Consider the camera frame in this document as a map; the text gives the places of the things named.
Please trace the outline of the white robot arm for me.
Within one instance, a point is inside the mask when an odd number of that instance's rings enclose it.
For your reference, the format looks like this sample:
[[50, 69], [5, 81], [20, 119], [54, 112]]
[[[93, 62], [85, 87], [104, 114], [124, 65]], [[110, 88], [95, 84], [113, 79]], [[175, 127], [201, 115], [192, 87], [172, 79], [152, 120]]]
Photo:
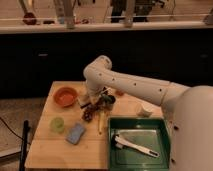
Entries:
[[159, 106], [172, 121], [169, 171], [213, 171], [213, 86], [185, 85], [114, 72], [101, 55], [83, 75], [91, 100], [108, 86]]

